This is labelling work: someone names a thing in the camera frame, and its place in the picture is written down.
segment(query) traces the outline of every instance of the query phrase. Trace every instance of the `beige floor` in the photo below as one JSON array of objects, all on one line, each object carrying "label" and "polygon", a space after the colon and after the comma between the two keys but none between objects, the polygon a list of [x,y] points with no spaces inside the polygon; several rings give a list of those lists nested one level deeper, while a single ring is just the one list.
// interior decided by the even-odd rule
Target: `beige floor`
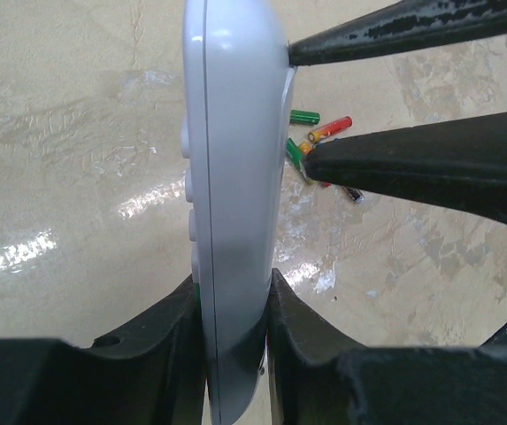
[{"label": "beige floor", "polygon": [[[393,3],[276,4],[291,41]],[[189,272],[181,0],[0,0],[0,336],[87,346]],[[507,111],[507,36],[301,69],[351,134]],[[291,135],[300,140],[303,130]],[[507,227],[287,167],[275,266],[365,344],[478,344],[507,320]],[[239,423],[269,423],[266,379]]]}]

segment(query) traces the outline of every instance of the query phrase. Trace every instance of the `green battery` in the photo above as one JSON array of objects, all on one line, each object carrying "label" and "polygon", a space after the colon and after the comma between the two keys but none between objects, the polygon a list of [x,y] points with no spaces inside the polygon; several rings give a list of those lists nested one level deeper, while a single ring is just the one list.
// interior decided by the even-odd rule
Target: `green battery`
[{"label": "green battery", "polygon": [[298,111],[293,109],[290,112],[291,124],[304,124],[306,126],[315,126],[320,122],[320,114],[317,112]]},{"label": "green battery", "polygon": [[313,179],[308,178],[306,172],[304,171],[303,165],[303,152],[296,146],[296,143],[292,139],[287,140],[287,156],[292,162],[293,166],[303,175],[304,179],[308,184],[314,184],[315,181]]}]

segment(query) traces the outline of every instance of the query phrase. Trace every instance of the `pile of batteries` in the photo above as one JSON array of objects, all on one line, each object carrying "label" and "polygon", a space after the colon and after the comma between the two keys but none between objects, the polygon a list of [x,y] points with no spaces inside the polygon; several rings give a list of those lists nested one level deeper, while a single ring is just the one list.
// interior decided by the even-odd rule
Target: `pile of batteries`
[{"label": "pile of batteries", "polygon": [[[301,124],[308,126],[315,126],[320,123],[320,114],[317,112],[298,111],[293,109],[290,113],[290,124]],[[314,180],[310,179],[304,171],[303,158],[312,149],[317,148],[324,139],[337,135],[341,131],[349,128],[353,125],[351,117],[343,117],[339,120],[330,122],[325,126],[313,129],[308,133],[308,140],[303,141],[299,145],[289,138],[287,140],[287,156],[292,162],[292,165],[300,172],[303,178],[308,184],[315,183]],[[325,188],[331,186],[330,183],[321,183]],[[343,191],[350,197],[350,199],[360,204],[365,199],[363,193],[357,189],[342,187]]]}]

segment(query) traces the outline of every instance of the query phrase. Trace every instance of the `remote control button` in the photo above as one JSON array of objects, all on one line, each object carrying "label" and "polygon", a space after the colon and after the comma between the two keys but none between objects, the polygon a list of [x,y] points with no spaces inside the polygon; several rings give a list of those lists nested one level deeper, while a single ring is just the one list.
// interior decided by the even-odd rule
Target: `remote control button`
[{"label": "remote control button", "polygon": [[184,117],[184,121],[182,121],[181,143],[182,157],[186,159],[190,158],[190,139],[188,137],[188,121],[186,116]]},{"label": "remote control button", "polygon": [[192,202],[192,174],[190,168],[184,175],[184,191],[186,192],[186,202]]},{"label": "remote control button", "polygon": [[198,283],[200,277],[200,263],[198,262],[198,245],[196,242],[192,243],[192,282]]},{"label": "remote control button", "polygon": [[190,210],[188,214],[188,233],[190,234],[190,240],[196,242],[196,215],[194,209]]}]

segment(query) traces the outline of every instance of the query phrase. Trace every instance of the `white plastic casing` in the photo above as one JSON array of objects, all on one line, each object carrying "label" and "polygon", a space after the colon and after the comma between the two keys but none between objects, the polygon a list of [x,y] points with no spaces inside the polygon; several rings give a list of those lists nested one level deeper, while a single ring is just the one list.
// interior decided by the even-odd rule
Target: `white plastic casing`
[{"label": "white plastic casing", "polygon": [[193,277],[211,421],[227,424],[253,396],[265,347],[295,70],[266,0],[187,0],[183,42]]}]

